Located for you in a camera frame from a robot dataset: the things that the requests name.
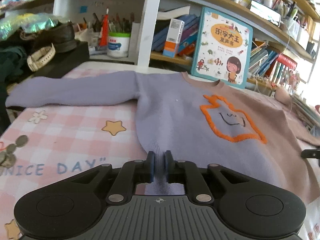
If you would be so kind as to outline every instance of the green fabric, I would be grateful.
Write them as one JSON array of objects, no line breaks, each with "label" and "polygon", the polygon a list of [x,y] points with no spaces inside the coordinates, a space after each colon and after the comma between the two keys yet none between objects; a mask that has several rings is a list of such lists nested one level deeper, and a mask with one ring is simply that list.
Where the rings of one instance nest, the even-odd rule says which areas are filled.
[{"label": "green fabric", "polygon": [[27,54],[23,47],[0,48],[0,82],[13,80],[22,75],[21,67],[25,64]]},{"label": "green fabric", "polygon": [[10,120],[5,107],[7,82],[23,74],[21,67],[27,54],[23,47],[0,48],[0,135],[9,127]]}]

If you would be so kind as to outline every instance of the white jar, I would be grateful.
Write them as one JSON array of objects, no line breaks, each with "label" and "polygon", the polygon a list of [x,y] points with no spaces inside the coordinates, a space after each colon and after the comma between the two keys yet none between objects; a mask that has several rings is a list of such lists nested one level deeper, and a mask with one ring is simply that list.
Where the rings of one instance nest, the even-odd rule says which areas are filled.
[{"label": "white jar", "polygon": [[127,57],[130,33],[109,33],[107,55],[114,58]]}]

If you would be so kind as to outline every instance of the green lid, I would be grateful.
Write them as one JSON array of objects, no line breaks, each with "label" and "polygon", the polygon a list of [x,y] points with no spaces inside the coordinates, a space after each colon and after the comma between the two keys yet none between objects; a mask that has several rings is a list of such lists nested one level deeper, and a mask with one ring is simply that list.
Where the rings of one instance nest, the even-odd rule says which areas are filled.
[{"label": "green lid", "polygon": [[123,38],[130,38],[131,33],[109,33],[109,37],[123,37]]}]

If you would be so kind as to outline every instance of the plastic bag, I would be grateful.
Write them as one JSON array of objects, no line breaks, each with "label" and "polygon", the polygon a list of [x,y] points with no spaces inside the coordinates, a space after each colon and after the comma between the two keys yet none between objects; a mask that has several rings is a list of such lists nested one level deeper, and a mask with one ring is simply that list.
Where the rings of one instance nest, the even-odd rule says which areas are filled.
[{"label": "plastic bag", "polygon": [[35,33],[40,30],[49,30],[58,22],[65,23],[67,20],[47,13],[11,15],[0,20],[0,41],[5,41],[20,27],[25,33]]}]

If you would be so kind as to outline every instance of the pink sweatshirt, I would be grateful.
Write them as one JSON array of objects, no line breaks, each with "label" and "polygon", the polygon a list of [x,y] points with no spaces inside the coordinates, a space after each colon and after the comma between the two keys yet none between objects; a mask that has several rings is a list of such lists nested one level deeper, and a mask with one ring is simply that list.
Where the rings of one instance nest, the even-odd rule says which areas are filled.
[{"label": "pink sweatshirt", "polygon": [[220,81],[133,71],[79,79],[37,77],[18,85],[6,106],[115,105],[130,99],[138,101],[139,141],[156,153],[156,183],[147,188],[150,194],[182,193],[164,181],[163,153],[171,150],[174,159],[199,167],[218,163],[290,190],[305,203],[319,196],[313,170],[300,158],[297,138],[315,145],[320,140],[301,126],[291,129],[282,109]]}]

